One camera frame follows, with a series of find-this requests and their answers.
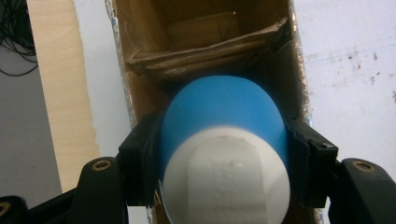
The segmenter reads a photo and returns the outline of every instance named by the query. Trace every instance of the dirty white surface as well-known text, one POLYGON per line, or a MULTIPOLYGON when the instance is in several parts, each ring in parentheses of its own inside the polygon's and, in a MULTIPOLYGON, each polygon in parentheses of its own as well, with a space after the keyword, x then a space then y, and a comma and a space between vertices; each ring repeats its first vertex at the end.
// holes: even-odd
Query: dirty white surface
POLYGON ((396 179, 396 1, 294 1, 312 126, 396 179))
MULTIPOLYGON (((113 155, 129 120, 104 3, 75 0, 97 144, 113 155)), ((340 160, 372 161, 396 179, 396 1, 294 0, 294 7, 312 126, 340 147, 340 160)))

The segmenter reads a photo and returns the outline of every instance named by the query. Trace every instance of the white cap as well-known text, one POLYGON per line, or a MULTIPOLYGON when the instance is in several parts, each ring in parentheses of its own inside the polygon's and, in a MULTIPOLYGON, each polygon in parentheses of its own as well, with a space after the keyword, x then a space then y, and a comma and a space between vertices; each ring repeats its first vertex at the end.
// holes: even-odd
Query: white cap
POLYGON ((264 140, 216 127, 177 149, 166 167, 163 199, 174 224, 279 224, 290 185, 282 160, 264 140))

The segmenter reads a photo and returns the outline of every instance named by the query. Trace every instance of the cardboard box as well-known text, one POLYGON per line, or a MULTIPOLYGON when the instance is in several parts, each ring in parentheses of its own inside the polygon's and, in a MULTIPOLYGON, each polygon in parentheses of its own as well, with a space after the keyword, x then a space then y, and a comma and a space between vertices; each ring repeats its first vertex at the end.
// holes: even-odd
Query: cardboard box
MULTIPOLYGON (((275 100, 282 116, 306 119, 304 66, 290 4, 106 0, 132 124, 165 110, 190 81, 219 74, 255 81, 275 100)), ((154 209, 158 218, 165 218, 158 215, 161 211, 154 209)))

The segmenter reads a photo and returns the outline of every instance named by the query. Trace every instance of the screw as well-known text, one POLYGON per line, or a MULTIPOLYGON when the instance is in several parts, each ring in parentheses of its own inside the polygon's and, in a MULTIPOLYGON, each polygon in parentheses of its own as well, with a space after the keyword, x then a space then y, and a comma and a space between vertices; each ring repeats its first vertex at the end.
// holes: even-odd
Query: screw
POLYGON ((101 161, 97 161, 96 163, 94 163, 92 166, 92 169, 94 171, 103 171, 110 166, 111 166, 111 161, 101 160, 101 161))
POLYGON ((8 202, 0 202, 0 217, 2 217, 11 207, 11 204, 8 202))
POLYGON ((353 164, 363 172, 373 172, 375 170, 374 166, 364 161, 354 161, 353 164))

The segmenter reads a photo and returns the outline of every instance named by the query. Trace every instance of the wooden board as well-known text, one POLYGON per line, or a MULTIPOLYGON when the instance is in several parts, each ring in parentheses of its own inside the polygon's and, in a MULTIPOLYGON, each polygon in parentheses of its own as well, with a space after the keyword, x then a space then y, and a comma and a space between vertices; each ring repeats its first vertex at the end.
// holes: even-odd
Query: wooden board
POLYGON ((28 0, 49 126, 63 192, 99 157, 72 0, 28 0))

